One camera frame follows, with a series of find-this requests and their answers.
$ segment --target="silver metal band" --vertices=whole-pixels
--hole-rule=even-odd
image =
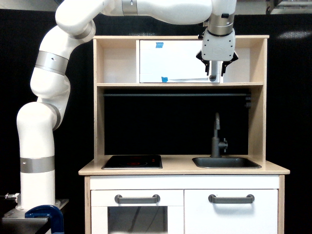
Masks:
[[[54,156],[40,158],[20,158],[20,172],[43,173],[54,170]]]
[[[217,36],[226,36],[232,32],[235,14],[217,16],[211,14],[208,21],[208,31]]]
[[[55,110],[55,112],[57,114],[57,122],[56,122],[54,128],[52,129],[52,131],[54,131],[54,130],[56,130],[60,126],[60,119],[61,119],[60,112],[59,112],[59,110],[58,110],[58,108],[56,106],[54,106],[52,104],[49,104],[49,103],[45,103],[45,104],[51,106]]]
[[[84,30],[83,33],[79,34],[79,35],[71,35],[70,37],[71,38],[75,38],[75,39],[83,39],[85,37],[87,37],[91,31],[92,31],[92,28],[93,28],[93,22],[90,21],[88,24],[87,24],[87,28]]]
[[[35,67],[54,72],[60,75],[65,75],[68,59],[61,56],[39,51]]]
[[[124,16],[137,16],[137,0],[122,0]]]

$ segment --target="toy kitchen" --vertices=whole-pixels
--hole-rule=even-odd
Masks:
[[[236,36],[239,59],[214,78],[196,36],[94,37],[85,233],[284,233],[290,171],[266,160],[268,38]]]

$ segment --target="sink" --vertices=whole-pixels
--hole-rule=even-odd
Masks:
[[[195,157],[193,162],[197,167],[202,168],[261,168],[259,164],[243,157]]]

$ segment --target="white box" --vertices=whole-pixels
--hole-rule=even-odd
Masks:
[[[208,82],[200,40],[140,40],[140,83]]]

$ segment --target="oven window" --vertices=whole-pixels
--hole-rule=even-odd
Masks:
[[[167,234],[168,207],[108,207],[108,234]]]

